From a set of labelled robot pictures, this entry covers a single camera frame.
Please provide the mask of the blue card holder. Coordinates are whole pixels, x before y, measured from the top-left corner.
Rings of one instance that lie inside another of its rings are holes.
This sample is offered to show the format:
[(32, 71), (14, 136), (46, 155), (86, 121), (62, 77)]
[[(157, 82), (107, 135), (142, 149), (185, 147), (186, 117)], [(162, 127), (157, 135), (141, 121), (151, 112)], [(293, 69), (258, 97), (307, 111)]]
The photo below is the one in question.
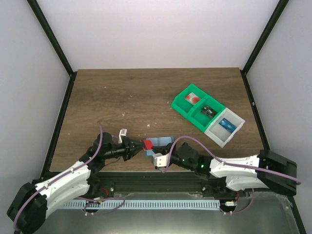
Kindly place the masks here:
[[(167, 144), (174, 142), (174, 137), (173, 136), (151, 137), (146, 138), (146, 140), (150, 140), (153, 146), (166, 146)], [(153, 154), (154, 154), (153, 150), (144, 151), (144, 155), (146, 157), (152, 156)]]

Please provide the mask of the red white card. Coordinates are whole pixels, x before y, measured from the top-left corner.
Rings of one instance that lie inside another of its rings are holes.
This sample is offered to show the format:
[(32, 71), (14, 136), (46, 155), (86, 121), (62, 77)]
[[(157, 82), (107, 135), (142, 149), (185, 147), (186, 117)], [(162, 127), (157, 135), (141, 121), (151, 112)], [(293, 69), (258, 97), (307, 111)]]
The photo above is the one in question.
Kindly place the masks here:
[(144, 148), (145, 151), (147, 151), (147, 150), (152, 150), (153, 143), (152, 143), (151, 140), (145, 139), (145, 140), (143, 141), (143, 143), (144, 143), (144, 147), (143, 147), (143, 148)]
[(185, 99), (191, 103), (192, 105), (196, 105), (200, 101), (200, 97), (195, 95), (194, 93), (189, 93)]

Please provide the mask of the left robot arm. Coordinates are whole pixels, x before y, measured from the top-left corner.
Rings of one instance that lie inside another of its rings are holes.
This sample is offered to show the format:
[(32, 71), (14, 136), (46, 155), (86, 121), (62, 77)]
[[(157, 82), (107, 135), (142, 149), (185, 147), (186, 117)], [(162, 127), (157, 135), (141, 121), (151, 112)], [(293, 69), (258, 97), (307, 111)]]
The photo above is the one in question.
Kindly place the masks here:
[(34, 233), (61, 205), (93, 193), (96, 174), (104, 168), (107, 159), (121, 157), (127, 161), (144, 148), (143, 140), (121, 136), (121, 141), (115, 143), (110, 133), (100, 133), (71, 167), (46, 181), (27, 182), (20, 187), (7, 210), (14, 229), (24, 234)]

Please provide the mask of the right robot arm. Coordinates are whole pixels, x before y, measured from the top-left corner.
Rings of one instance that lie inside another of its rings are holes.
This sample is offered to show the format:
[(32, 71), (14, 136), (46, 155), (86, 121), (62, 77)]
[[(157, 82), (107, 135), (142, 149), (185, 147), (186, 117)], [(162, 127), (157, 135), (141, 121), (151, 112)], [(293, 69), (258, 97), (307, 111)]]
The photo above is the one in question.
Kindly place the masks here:
[(152, 164), (165, 171), (172, 164), (192, 171), (199, 178), (220, 178), (232, 191), (269, 189), (281, 195), (296, 195), (297, 164), (270, 150), (242, 158), (201, 155), (188, 143), (176, 148), (171, 143), (153, 146)]

